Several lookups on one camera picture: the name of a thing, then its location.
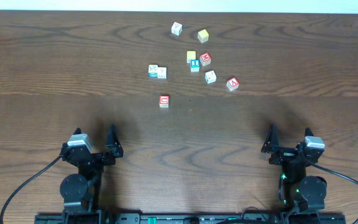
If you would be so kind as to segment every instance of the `wood grain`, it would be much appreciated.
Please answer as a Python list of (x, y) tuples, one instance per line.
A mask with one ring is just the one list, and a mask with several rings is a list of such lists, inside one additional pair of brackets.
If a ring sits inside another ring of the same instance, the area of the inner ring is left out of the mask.
[[(209, 52), (211, 65), (191, 74), (187, 50)], [(168, 79), (149, 79), (148, 64), (168, 67)], [(241, 85), (230, 92), (232, 76)], [(280, 168), (260, 153), (270, 123), (287, 146), (309, 126), (328, 145), (319, 164), (358, 180), (358, 15), (0, 11), (0, 210), (75, 128), (102, 151), (111, 123), (124, 157), (104, 174), (110, 209), (281, 206)], [(61, 212), (60, 182), (75, 172), (58, 162), (17, 194), (6, 223)], [(357, 218), (358, 186), (308, 174), (328, 181), (326, 211)]]

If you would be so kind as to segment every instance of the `white background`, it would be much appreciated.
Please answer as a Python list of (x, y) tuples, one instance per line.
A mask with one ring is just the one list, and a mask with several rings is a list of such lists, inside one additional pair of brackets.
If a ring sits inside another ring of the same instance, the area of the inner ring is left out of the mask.
[(358, 0), (0, 0), (0, 9), (358, 14)]

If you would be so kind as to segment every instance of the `cube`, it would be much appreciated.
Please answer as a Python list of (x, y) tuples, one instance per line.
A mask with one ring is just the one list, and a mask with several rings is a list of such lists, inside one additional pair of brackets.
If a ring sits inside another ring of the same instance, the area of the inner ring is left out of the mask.
[(171, 28), (172, 34), (180, 35), (182, 25), (180, 23), (174, 22)]
[(201, 43), (207, 42), (209, 37), (209, 33), (206, 31), (206, 29), (203, 29), (198, 32), (198, 40), (200, 40)]
[(160, 107), (161, 108), (169, 107), (169, 96), (160, 96)]
[(205, 80), (208, 84), (216, 81), (216, 75), (214, 70), (205, 73)]
[(200, 55), (200, 62), (203, 66), (209, 65), (211, 63), (211, 61), (212, 61), (212, 58), (208, 52)]
[(200, 60), (191, 60), (190, 70), (192, 72), (199, 72), (200, 71)]
[(187, 63), (190, 63), (191, 60), (196, 60), (195, 51), (187, 51)]
[(238, 88), (240, 85), (239, 81), (233, 77), (231, 79), (229, 79), (229, 81), (227, 81), (226, 86), (229, 88), (230, 91), (235, 90), (236, 88)]
[(157, 69), (157, 78), (167, 78), (167, 68), (159, 67)]
[(157, 77), (158, 65), (149, 65), (149, 77)]

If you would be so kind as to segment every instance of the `red and white cube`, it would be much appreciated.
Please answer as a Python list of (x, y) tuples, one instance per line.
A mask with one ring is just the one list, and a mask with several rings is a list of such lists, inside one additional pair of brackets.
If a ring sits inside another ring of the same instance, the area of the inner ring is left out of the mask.
[(169, 96), (160, 96), (160, 107), (161, 108), (169, 107)]
[(240, 82), (235, 78), (231, 78), (229, 79), (229, 81), (227, 81), (226, 86), (229, 88), (230, 91), (235, 90), (236, 88), (238, 88), (240, 85)]
[(209, 65), (211, 63), (211, 60), (212, 60), (212, 57), (210, 56), (210, 54), (208, 52), (200, 55), (200, 62), (203, 66)]

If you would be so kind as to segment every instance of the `black metal frame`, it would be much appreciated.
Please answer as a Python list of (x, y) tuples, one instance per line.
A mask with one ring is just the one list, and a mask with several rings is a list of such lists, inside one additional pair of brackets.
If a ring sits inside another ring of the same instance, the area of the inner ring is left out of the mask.
[[(81, 129), (78, 128), (74, 134), (81, 134)], [(305, 136), (313, 136), (310, 128), (306, 128)], [(304, 141), (299, 142), (295, 148), (281, 147), (274, 125), (271, 126), (261, 151), (271, 153), (270, 164), (282, 166), (279, 198), (284, 201), (285, 207), (277, 212), (253, 211), (244, 217), (238, 213), (111, 214), (99, 209), (98, 195), (103, 167), (114, 165), (115, 158), (123, 156), (114, 125), (110, 126), (106, 147), (109, 152), (91, 154), (85, 145), (63, 144), (61, 156), (64, 161), (78, 167), (78, 174), (69, 175), (60, 186), (65, 207), (62, 214), (37, 215), (35, 224), (217, 224), (228, 220), (238, 220), (239, 223), (240, 220), (241, 223), (244, 223), (244, 220), (284, 224), (346, 223), (344, 215), (319, 213), (319, 210), (324, 208), (327, 183), (322, 177), (306, 176), (308, 164), (302, 159), (301, 153), (312, 162), (317, 162), (324, 149), (308, 147)]]

